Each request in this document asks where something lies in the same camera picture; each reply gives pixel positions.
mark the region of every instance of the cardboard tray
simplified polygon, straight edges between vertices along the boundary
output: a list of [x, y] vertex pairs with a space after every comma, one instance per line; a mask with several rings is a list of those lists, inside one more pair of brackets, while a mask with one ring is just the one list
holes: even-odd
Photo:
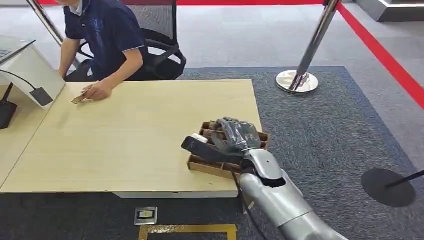
[[[211, 146], [215, 146], [212, 142], [212, 133], [218, 133], [218, 136], [226, 140], [226, 136], [221, 129], [213, 130], [215, 126], [214, 121], [210, 122], [204, 122], [200, 128], [199, 134], [205, 138], [207, 138], [207, 144]], [[261, 149], [267, 149], [269, 142], [270, 142], [270, 136], [268, 134], [259, 132], [259, 138], [262, 142], [260, 148]], [[218, 177], [226, 178], [226, 179], [233, 179], [233, 175], [231, 172], [234, 172], [237, 178], [239, 178], [241, 173], [241, 166], [240, 164], [232, 164], [232, 163], [223, 163], [223, 162], [208, 162], [204, 160], [203, 158], [196, 156], [196, 155], [190, 155], [188, 158], [188, 169], [192, 171], [198, 171], [206, 174], [215, 175]]]

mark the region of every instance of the man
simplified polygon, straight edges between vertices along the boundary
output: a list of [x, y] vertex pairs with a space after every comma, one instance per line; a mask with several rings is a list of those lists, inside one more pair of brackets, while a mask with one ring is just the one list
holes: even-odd
[[119, 0], [56, 0], [65, 6], [66, 39], [61, 47], [59, 74], [71, 67], [81, 39], [94, 55], [93, 78], [98, 81], [82, 90], [86, 99], [108, 98], [125, 80], [142, 80], [148, 55], [145, 39], [134, 13]]

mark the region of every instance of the small square plate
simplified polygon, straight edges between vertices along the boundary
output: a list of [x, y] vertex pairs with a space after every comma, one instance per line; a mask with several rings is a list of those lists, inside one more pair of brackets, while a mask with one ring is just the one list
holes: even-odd
[[134, 225], [155, 225], [158, 221], [158, 208], [137, 207], [135, 209]]

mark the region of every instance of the man's hand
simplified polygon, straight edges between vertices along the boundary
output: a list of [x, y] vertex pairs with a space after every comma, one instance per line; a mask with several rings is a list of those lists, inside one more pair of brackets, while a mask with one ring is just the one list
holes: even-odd
[[114, 88], [105, 81], [99, 81], [82, 89], [85, 99], [100, 101], [111, 96]]

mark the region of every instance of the dark blue rug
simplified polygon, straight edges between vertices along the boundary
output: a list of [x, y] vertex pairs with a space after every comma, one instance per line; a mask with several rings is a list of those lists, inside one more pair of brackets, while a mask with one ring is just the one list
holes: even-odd
[[[253, 79], [270, 152], [329, 225], [350, 240], [424, 239], [423, 181], [417, 201], [390, 208], [363, 191], [372, 168], [407, 175], [412, 163], [344, 67], [311, 67], [319, 88], [292, 95], [275, 77], [288, 68], [194, 68], [181, 80]], [[0, 195], [0, 240], [137, 240], [136, 207], [159, 207], [159, 225], [236, 224], [239, 240], [260, 239], [237, 199], [120, 199], [110, 193]], [[270, 240], [282, 239], [260, 209], [253, 214]], [[155, 234], [152, 240], [176, 239]], [[178, 239], [225, 239], [184, 234]]]

